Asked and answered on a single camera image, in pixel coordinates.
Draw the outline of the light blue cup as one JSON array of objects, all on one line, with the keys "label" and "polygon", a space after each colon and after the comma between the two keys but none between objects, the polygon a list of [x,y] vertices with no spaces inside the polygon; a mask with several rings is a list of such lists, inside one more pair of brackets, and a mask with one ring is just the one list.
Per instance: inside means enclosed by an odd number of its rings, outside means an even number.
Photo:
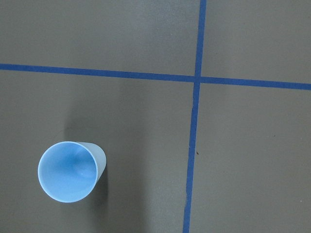
[{"label": "light blue cup", "polygon": [[98,145],[63,141],[50,146],[39,160],[37,174],[52,199],[77,202],[87,197],[106,167],[106,155]]}]

